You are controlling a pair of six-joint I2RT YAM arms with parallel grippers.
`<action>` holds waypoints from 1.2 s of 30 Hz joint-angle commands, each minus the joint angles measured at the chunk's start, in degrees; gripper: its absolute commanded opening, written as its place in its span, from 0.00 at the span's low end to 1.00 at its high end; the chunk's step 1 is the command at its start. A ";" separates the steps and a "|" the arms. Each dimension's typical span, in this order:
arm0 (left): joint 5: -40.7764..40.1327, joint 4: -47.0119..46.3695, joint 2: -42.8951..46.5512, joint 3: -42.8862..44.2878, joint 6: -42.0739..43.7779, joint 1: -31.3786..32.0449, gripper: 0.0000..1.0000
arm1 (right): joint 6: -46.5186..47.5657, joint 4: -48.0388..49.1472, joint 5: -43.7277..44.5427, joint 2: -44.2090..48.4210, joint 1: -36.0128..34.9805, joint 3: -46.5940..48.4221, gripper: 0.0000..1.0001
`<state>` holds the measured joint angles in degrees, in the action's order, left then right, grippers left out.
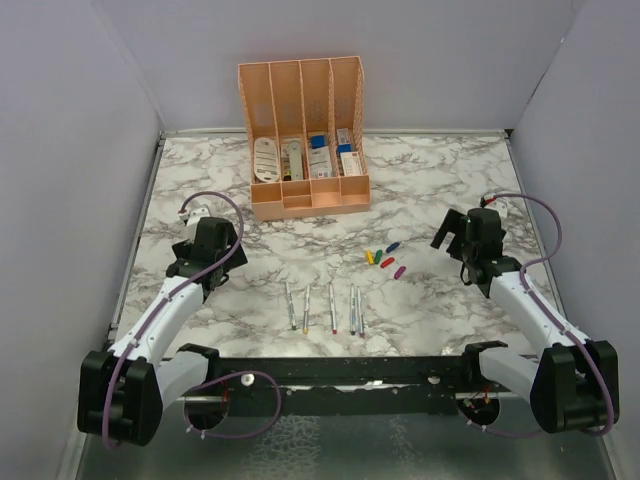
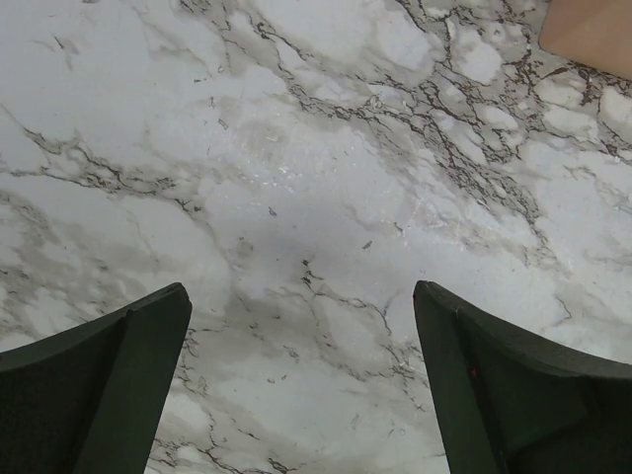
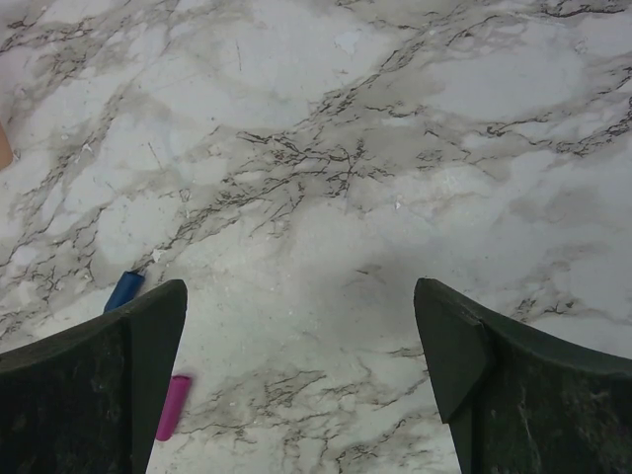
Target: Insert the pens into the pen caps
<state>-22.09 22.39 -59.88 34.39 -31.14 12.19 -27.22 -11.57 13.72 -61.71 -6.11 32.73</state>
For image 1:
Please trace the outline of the green whiteboard marker pen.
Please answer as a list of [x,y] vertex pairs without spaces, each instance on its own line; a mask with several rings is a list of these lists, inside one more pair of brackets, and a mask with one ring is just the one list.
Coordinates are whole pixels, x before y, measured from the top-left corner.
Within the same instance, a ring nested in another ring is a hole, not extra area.
[[292,297],[292,291],[288,281],[285,281],[285,298],[287,302],[287,313],[289,317],[289,322],[291,326],[291,330],[297,330],[297,322],[295,316],[294,302]]

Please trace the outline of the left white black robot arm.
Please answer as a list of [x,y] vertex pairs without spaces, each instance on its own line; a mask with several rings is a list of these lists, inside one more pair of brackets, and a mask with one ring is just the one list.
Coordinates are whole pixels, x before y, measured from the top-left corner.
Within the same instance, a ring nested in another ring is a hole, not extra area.
[[91,351],[82,361],[79,431],[144,446],[165,408],[184,392],[206,395],[220,385],[214,350],[186,346],[169,362],[163,357],[186,320],[247,258],[230,221],[203,216],[187,227],[189,237],[173,245],[176,259],[143,316],[108,350]]

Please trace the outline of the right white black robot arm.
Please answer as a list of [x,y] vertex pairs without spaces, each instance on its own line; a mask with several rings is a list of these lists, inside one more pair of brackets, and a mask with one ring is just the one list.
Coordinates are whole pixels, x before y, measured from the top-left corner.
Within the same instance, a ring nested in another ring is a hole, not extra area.
[[608,433],[619,417],[618,357],[607,341],[594,341],[565,319],[531,283],[521,263],[504,255],[499,213],[449,210],[431,246],[447,236],[446,251],[460,262],[464,285],[475,286],[518,326],[536,357],[527,359],[500,341],[466,346],[461,383],[481,391],[492,382],[527,401],[546,433]]

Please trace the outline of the yellow whiteboard marker pen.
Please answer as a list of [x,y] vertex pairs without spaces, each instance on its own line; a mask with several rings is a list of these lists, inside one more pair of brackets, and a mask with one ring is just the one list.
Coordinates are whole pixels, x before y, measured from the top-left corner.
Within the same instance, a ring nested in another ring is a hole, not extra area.
[[310,284],[307,284],[304,292],[304,310],[303,310],[303,333],[309,332],[309,313],[310,313]]

